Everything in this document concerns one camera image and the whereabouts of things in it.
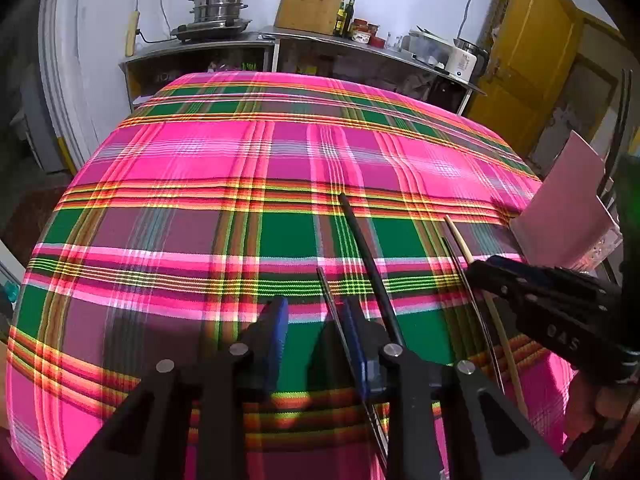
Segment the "person's right hand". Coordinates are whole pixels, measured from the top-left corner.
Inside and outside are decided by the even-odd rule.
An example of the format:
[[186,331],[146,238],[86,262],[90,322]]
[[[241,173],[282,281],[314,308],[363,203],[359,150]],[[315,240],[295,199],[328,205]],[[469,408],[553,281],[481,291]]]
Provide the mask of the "person's right hand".
[[598,417],[624,422],[610,447],[600,460],[605,470],[612,469],[639,427],[639,384],[599,386],[583,372],[570,382],[565,409],[564,434],[575,440],[590,431]]

